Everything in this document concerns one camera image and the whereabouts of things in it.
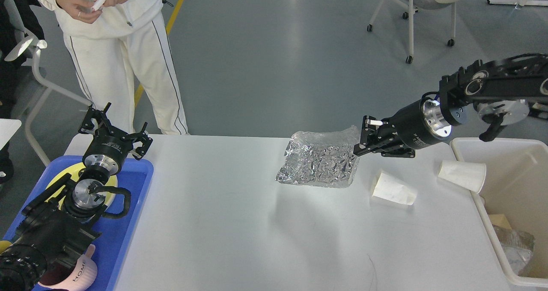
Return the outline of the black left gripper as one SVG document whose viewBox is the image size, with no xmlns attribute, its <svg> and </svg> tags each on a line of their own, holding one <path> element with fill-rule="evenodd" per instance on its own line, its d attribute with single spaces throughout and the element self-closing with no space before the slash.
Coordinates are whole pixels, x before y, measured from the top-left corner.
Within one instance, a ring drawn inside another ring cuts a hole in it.
<svg viewBox="0 0 548 291">
<path fill-rule="evenodd" d="M 128 135 L 128 141 L 112 136 L 112 125 L 107 117 L 111 102 L 103 110 L 92 106 L 78 129 L 79 134 L 93 135 L 92 142 L 83 155 L 84 166 L 100 166 L 110 174 L 121 171 L 123 163 L 130 153 L 134 159 L 142 160 L 147 154 L 153 139 L 147 132 L 148 123 L 144 122 L 140 131 Z"/>
</svg>

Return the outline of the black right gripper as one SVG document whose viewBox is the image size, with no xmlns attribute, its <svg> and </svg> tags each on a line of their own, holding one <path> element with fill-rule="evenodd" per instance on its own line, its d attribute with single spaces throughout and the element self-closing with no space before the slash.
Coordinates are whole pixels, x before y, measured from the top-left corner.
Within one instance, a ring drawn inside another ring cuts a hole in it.
<svg viewBox="0 0 548 291">
<path fill-rule="evenodd" d="M 440 102 L 420 99 L 382 121 L 364 116 L 354 155 L 381 153 L 383 157 L 415 158 L 415 150 L 446 141 L 451 132 Z M 396 137 L 403 146 L 396 147 Z"/>
</svg>

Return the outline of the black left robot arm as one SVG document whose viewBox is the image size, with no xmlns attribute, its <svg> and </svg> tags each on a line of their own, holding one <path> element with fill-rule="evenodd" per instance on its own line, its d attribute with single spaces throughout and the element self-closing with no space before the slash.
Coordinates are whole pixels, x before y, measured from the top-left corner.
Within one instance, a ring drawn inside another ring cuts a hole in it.
<svg viewBox="0 0 548 291">
<path fill-rule="evenodd" d="M 22 209 L 24 219 L 1 253 L 3 291 L 30 291 L 48 272 L 75 267 L 101 236 L 92 228 L 99 219 L 129 214 L 131 192 L 107 182 L 122 170 L 129 154 L 141 160 L 153 139 L 146 123 L 135 133 L 113 126 L 107 118 L 109 107 L 88 108 L 82 121 L 78 132 L 92 135 L 92 141 L 77 180 L 63 174 Z"/>
</svg>

